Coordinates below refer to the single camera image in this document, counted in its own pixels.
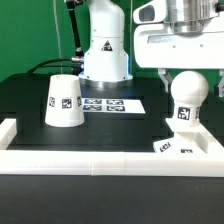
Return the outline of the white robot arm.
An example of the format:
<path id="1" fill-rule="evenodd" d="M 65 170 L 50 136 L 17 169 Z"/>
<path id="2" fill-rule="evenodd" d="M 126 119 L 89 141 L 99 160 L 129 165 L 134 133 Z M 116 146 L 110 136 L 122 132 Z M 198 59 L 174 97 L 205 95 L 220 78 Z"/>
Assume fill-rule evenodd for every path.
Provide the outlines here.
<path id="1" fill-rule="evenodd" d="M 123 50 L 124 13 L 110 0 L 87 0 L 90 48 L 84 78 L 119 82 L 127 72 Z M 132 14 L 134 55 L 142 68 L 156 68 L 164 83 L 170 69 L 218 69 L 216 93 L 224 97 L 224 2 L 221 0 L 150 0 Z"/>

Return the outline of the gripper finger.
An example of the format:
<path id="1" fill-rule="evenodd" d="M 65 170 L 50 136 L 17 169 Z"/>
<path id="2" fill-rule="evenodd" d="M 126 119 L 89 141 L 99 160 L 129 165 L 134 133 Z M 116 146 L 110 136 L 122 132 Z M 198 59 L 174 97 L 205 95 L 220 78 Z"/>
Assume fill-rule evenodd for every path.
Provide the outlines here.
<path id="1" fill-rule="evenodd" d="M 169 85 L 172 83 L 173 78 L 171 77 L 169 70 L 166 68 L 159 68 L 158 69 L 158 75 L 160 77 L 160 79 L 162 80 L 164 87 L 165 87 L 165 91 L 169 92 Z"/>
<path id="2" fill-rule="evenodd" d="M 221 80 L 218 83 L 218 95 L 219 97 L 224 97 L 224 69 L 220 70 L 219 74 L 221 76 Z"/>

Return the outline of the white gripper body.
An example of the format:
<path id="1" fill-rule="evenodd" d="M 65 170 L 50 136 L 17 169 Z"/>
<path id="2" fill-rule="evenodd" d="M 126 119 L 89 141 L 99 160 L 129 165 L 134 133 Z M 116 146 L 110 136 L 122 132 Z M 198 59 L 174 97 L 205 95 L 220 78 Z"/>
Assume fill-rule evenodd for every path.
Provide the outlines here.
<path id="1" fill-rule="evenodd" d="M 140 67 L 224 69 L 221 0 L 150 0 L 135 9 L 133 19 Z"/>

